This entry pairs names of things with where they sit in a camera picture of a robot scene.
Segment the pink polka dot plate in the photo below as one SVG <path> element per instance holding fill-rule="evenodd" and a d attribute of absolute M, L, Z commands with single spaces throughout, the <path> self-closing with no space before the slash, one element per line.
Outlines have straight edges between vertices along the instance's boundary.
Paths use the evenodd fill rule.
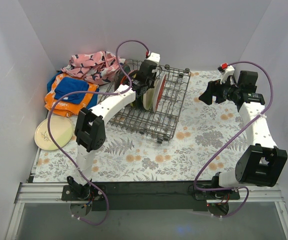
<path fill-rule="evenodd" d="M 136 77 L 137 72 L 138 72 L 137 69 L 130 71 L 126 76 L 126 79 L 130 78 L 133 81 Z"/>

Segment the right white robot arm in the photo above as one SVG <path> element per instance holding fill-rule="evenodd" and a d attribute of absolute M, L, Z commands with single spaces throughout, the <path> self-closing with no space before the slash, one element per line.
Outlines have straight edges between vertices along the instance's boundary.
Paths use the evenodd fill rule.
<path fill-rule="evenodd" d="M 196 192 L 211 192 L 221 199 L 233 190 L 244 186 L 273 187 L 285 166 L 288 155 L 278 148 L 270 133 L 263 111 L 265 99 L 256 92 L 258 73 L 241 71 L 238 81 L 231 73 L 224 73 L 218 80 L 209 81 L 199 100 L 207 105 L 233 102 L 245 126 L 248 147 L 233 170 L 218 172 L 209 185 L 199 187 L 194 183 Z"/>

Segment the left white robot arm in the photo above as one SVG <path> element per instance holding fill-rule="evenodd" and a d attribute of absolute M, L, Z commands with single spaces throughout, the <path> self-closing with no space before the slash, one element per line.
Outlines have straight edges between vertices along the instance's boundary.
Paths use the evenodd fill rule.
<path fill-rule="evenodd" d="M 90 109 L 80 110 L 75 126 L 77 143 L 76 172 L 67 177 L 71 193 L 79 200 L 87 199 L 93 191 L 90 186 L 93 159 L 97 150 L 106 140 L 106 124 L 121 109 L 136 99 L 141 99 L 150 89 L 153 89 L 157 80 L 159 60 L 149 57 L 145 59 L 138 70 L 124 73 L 128 65 L 115 74 L 115 91 Z"/>

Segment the red teal flower plate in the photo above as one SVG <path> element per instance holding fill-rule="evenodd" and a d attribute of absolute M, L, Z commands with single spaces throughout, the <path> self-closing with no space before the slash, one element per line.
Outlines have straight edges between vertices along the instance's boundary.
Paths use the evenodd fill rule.
<path fill-rule="evenodd" d="M 155 87 L 155 91 L 154 91 L 153 99 L 152 99 L 152 110 L 154 113 L 157 111 L 159 102 L 162 98 L 166 79 L 167 79 L 167 74 L 165 73 L 163 77 L 157 81 L 157 85 Z"/>

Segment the dark blue plate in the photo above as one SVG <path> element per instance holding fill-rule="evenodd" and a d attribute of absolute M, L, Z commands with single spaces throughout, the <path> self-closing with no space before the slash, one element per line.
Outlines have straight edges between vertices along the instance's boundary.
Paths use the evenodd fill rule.
<path fill-rule="evenodd" d="M 127 74 L 131 71 L 131 68 L 130 68 L 130 66 L 127 63 L 122 65 L 122 69 Z M 119 88 L 119 86 L 120 86 L 119 80 L 123 76 L 125 76 L 125 74 L 120 69 L 115 73 L 115 76 L 114 76 L 114 91 L 116 91 Z"/>
<path fill-rule="evenodd" d="M 144 106 L 143 106 L 143 98 L 142 97 L 136 98 L 135 101 L 130 103 L 130 105 L 133 108 L 136 108 L 136 109 L 143 109 L 144 108 Z"/>

